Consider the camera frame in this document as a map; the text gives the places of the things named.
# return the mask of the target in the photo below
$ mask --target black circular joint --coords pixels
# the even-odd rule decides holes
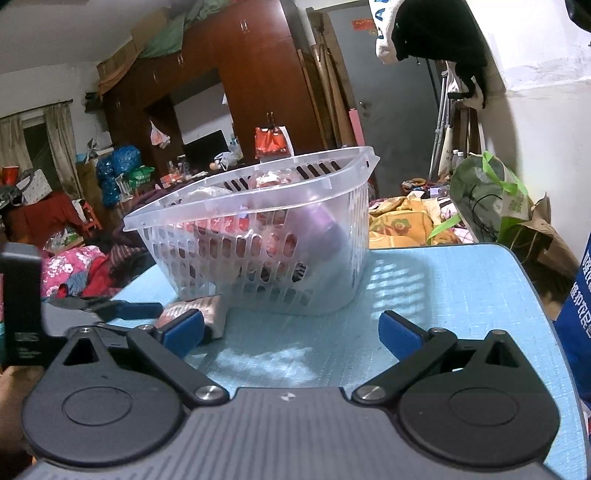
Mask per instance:
[[[518,406],[513,398],[494,388],[466,388],[449,399],[453,414],[476,427],[497,426],[508,423],[517,415]]]
[[[559,423],[548,392],[530,388],[535,384],[514,373],[518,369],[469,370],[427,377],[402,396],[399,420],[410,440],[473,470],[504,469],[545,456]]]
[[[157,450],[180,427],[181,402],[164,382],[123,369],[75,370],[58,383],[42,379],[23,405],[23,430],[39,456],[107,468]]]
[[[132,405],[131,396],[119,388],[90,387],[70,395],[63,411],[79,425],[99,427],[121,420],[131,411]]]

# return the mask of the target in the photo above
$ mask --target curtain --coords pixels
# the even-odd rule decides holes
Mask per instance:
[[[75,166],[76,144],[70,105],[59,103],[46,107],[44,111],[47,137],[57,176],[60,178],[64,192],[73,199],[79,199],[82,196],[82,187]]]
[[[20,167],[21,172],[33,168],[20,115],[12,115],[0,120],[0,167],[10,165]]]

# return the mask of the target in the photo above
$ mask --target window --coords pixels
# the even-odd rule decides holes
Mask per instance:
[[[53,163],[53,156],[51,155],[45,122],[35,122],[35,125],[29,127],[25,124],[23,131],[33,168],[35,170],[42,169],[45,178],[54,192],[62,191],[63,188],[60,178],[57,176],[56,166]]]

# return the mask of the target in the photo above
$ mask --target light blue table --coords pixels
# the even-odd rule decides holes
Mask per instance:
[[[166,304],[176,295],[153,267],[118,298]],[[224,338],[198,347],[186,361],[232,394],[240,386],[328,385],[350,394],[397,361],[378,339],[378,317],[386,309],[425,330],[448,328],[459,338],[507,330],[560,410],[560,430],[546,464],[565,480],[587,478],[588,442],[570,371],[531,284],[499,245],[372,251],[359,292],[344,309],[322,317],[233,309]]]

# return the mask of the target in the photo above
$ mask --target cardboard box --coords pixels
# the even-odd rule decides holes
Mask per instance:
[[[131,36],[135,46],[141,50],[154,36],[166,27],[170,18],[170,9],[162,7],[146,15],[134,28],[131,29]]]
[[[119,50],[117,50],[110,58],[102,61],[96,66],[96,70],[99,72],[99,78],[105,80],[115,70],[125,65],[129,59],[135,57],[138,49],[135,45],[134,40],[129,40]]]

